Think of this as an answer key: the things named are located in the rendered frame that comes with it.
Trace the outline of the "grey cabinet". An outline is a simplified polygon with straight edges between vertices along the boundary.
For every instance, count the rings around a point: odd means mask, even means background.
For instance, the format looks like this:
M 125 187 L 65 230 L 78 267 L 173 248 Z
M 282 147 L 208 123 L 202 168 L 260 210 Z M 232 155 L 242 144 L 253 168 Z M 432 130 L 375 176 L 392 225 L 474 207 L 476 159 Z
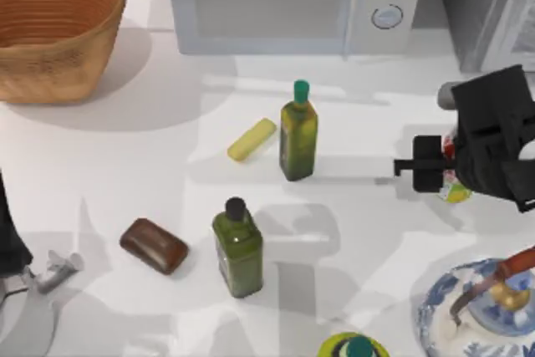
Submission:
M 520 64 L 535 74 L 535 0 L 442 0 L 464 73 Z

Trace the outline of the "green bottle with teal cap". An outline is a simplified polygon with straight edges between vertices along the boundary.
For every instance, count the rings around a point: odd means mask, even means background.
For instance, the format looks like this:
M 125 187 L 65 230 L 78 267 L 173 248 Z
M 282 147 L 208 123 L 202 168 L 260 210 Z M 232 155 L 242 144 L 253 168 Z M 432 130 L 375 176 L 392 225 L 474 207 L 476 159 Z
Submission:
M 313 174 L 318 137 L 318 115 L 308 99 L 309 82 L 293 83 L 293 100 L 281 109 L 279 165 L 288 181 Z

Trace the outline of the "woven wicker basket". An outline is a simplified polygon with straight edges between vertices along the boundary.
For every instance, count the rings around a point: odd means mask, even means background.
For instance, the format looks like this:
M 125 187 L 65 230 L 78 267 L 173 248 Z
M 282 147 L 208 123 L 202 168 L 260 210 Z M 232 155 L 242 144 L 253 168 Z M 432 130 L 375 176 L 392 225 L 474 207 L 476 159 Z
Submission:
M 57 104 L 96 89 L 126 0 L 0 0 L 0 101 Z

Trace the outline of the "yellow bread bar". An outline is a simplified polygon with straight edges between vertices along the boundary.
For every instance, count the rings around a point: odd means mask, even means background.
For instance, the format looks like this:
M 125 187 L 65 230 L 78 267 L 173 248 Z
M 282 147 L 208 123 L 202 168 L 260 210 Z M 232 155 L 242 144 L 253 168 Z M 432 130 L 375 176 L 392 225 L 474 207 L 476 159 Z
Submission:
M 270 119 L 263 118 L 259 120 L 231 144 L 227 149 L 227 155 L 237 162 L 246 160 L 275 133 L 276 129 L 277 126 Z

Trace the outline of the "small grey metal figure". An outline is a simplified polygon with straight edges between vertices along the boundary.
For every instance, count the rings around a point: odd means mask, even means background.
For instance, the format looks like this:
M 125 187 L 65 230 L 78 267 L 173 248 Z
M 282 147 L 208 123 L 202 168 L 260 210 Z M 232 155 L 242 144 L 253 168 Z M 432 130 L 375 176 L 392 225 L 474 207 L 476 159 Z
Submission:
M 84 260 L 79 253 L 73 252 L 64 258 L 54 250 L 49 250 L 47 261 L 48 276 L 42 278 L 40 274 L 34 274 L 30 267 L 27 266 L 22 271 L 22 280 L 29 291 L 48 294 L 83 269 Z

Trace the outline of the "round microwave knob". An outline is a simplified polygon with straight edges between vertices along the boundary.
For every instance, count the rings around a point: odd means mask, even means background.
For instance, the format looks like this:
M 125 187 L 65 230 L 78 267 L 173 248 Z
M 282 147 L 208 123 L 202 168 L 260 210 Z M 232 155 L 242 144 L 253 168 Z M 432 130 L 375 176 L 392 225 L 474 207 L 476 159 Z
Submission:
M 397 27 L 404 19 L 403 10 L 394 4 L 376 8 L 371 15 L 371 22 L 381 30 L 389 30 Z

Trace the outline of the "blue and white porcelain teapot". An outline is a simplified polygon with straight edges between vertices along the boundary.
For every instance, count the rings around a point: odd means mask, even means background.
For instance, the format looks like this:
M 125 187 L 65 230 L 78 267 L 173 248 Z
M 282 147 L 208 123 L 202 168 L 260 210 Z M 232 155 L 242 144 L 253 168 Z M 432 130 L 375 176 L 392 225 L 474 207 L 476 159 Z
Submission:
M 535 357 L 535 247 L 447 271 L 415 327 L 427 357 Z

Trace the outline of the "pale microwave oven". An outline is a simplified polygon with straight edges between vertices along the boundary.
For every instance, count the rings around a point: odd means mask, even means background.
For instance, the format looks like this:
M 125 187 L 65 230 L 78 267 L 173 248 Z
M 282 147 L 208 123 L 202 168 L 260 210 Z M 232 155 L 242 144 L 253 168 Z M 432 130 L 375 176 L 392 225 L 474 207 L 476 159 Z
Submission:
M 418 0 L 357 0 L 349 56 L 400 54 Z M 171 0 L 183 54 L 342 55 L 349 0 Z M 394 4 L 400 25 L 377 29 L 376 8 Z

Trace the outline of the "green bottle with black cap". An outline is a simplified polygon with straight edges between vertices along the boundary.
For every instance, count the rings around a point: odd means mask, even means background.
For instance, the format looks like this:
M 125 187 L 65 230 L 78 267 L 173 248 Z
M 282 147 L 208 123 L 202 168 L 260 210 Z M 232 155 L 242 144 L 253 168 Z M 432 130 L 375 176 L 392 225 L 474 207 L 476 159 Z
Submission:
M 263 239 L 246 202 L 229 198 L 212 221 L 218 267 L 234 298 L 245 298 L 263 286 Z

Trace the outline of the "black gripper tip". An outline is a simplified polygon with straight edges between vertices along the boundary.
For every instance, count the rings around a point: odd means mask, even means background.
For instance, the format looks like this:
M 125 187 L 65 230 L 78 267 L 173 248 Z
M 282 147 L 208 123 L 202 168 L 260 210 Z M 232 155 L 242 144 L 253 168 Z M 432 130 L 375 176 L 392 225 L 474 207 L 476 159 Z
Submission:
M 0 171 L 0 278 L 19 275 L 32 261 L 33 254 L 14 226 Z

